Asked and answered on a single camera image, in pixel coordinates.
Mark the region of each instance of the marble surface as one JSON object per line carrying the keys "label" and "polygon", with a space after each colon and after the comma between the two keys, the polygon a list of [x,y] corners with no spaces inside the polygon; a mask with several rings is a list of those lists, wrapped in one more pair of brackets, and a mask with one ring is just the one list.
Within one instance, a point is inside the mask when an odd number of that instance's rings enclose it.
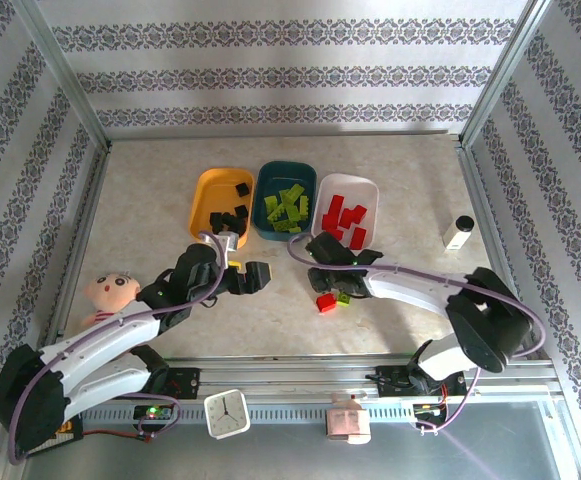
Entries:
{"label": "marble surface", "polygon": [[[380,191],[372,248],[399,262],[442,272],[488,266],[476,229],[464,247],[445,251],[441,235],[459,215],[474,217],[457,156],[447,135],[233,138],[116,142],[69,315],[78,331],[92,307],[81,293],[102,273],[127,272],[142,285],[174,266],[192,241],[188,218],[199,175],[208,168],[252,171],[270,160],[306,162],[318,181],[334,172],[367,177]],[[255,295],[223,294],[211,310],[150,344],[165,357],[411,353],[450,332],[433,313],[390,300],[352,300],[320,315],[307,267],[285,244],[250,232],[231,259],[270,263],[271,283]]]}

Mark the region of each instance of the plastic tray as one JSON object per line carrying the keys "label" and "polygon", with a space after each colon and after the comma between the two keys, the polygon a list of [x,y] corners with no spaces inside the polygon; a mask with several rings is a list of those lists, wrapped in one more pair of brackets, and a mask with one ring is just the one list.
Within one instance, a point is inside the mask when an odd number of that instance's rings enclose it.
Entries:
{"label": "plastic tray", "polygon": [[374,231],[377,222],[377,210],[379,209],[379,188],[367,178],[346,175],[343,173],[332,173],[321,180],[319,185],[319,195],[314,212],[314,221],[312,222],[312,235],[317,236],[323,229],[321,228],[321,219],[328,213],[330,201],[334,195],[344,197],[343,208],[354,208],[362,205],[368,209],[366,216],[359,225],[353,224],[348,230],[343,230],[344,246],[350,244],[354,227],[366,229],[366,238],[363,240],[363,248],[368,248],[374,241]]}
{"label": "plastic tray", "polygon": [[[245,183],[250,188],[250,193],[245,197],[240,197],[235,188],[240,183]],[[230,212],[234,215],[234,207],[245,205],[249,214],[246,219],[246,233],[239,237],[237,245],[237,248],[243,247],[250,231],[253,189],[254,177],[242,168],[213,168],[203,172],[197,182],[192,202],[188,224],[190,235],[199,240],[200,230],[212,231],[210,226],[212,212]]]}
{"label": "plastic tray", "polygon": [[308,220],[299,222],[301,231],[307,232],[312,222],[314,199],[317,190],[317,173],[314,171],[314,168],[305,163],[287,162],[284,160],[268,162],[261,167],[259,178],[257,179],[254,211],[252,214],[252,223],[261,238],[277,242],[287,242],[292,235],[295,235],[289,232],[274,231],[272,225],[268,223],[266,205],[263,201],[265,197],[270,195],[276,195],[277,199],[279,199],[279,190],[292,188],[295,183],[305,188],[302,195],[308,196]]}

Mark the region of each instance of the red block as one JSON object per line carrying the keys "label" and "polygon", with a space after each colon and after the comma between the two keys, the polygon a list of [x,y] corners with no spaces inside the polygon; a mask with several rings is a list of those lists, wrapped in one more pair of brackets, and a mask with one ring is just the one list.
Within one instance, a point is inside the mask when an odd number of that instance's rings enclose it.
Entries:
{"label": "red block", "polygon": [[319,298],[317,298],[317,307],[319,307],[319,311],[321,313],[332,310],[336,306],[337,297],[334,296],[334,293],[326,293],[325,295],[321,295]]}
{"label": "red block", "polygon": [[368,212],[368,209],[365,207],[362,207],[361,205],[357,205],[356,207],[354,207],[354,210],[352,211],[352,223],[356,223],[356,224],[361,223],[363,218],[366,216],[367,212]]}
{"label": "red block", "polygon": [[341,207],[343,207],[343,197],[341,195],[333,195],[332,200],[330,200],[330,208],[328,209],[328,215],[332,215],[339,220],[339,212],[341,212]]}
{"label": "red block", "polygon": [[354,218],[354,212],[349,208],[344,208],[341,213],[341,219],[339,220],[339,226],[342,228],[350,228],[352,226],[352,220]]}
{"label": "red block", "polygon": [[351,250],[361,250],[363,247],[363,241],[366,238],[366,229],[357,227],[352,233],[352,239],[350,240]]}
{"label": "red block", "polygon": [[326,232],[328,232],[329,234],[331,234],[334,238],[336,238],[339,241],[343,240],[343,230],[339,230],[337,228],[333,228],[333,229],[326,230]]}
{"label": "red block", "polygon": [[323,216],[321,220],[321,229],[322,230],[336,230],[337,228],[337,218],[329,213]]}

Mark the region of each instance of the analog clock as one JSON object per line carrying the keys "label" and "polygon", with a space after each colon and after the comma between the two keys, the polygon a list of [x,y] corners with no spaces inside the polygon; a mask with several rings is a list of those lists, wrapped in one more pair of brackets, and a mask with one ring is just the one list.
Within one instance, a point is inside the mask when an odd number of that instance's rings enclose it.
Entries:
{"label": "analog clock", "polygon": [[208,433],[217,440],[243,433],[250,428],[246,397],[239,390],[228,390],[203,402]]}

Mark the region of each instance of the orange bin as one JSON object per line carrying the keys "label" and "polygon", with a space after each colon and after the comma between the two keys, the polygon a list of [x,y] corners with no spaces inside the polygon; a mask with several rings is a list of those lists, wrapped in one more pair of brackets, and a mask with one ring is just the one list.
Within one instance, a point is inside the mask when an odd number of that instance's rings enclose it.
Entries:
{"label": "orange bin", "polygon": [[[240,197],[236,186],[245,183],[250,189],[250,193],[245,197]],[[212,231],[210,226],[210,214],[212,212],[230,212],[235,214],[234,208],[245,205],[248,208],[248,218],[246,219],[246,233],[239,237],[237,248],[241,248],[248,240],[250,232],[250,217],[252,216],[252,200],[254,197],[254,177],[243,168],[212,168],[206,170],[199,177],[197,190],[192,202],[190,212],[190,235],[197,240],[199,231]]]}

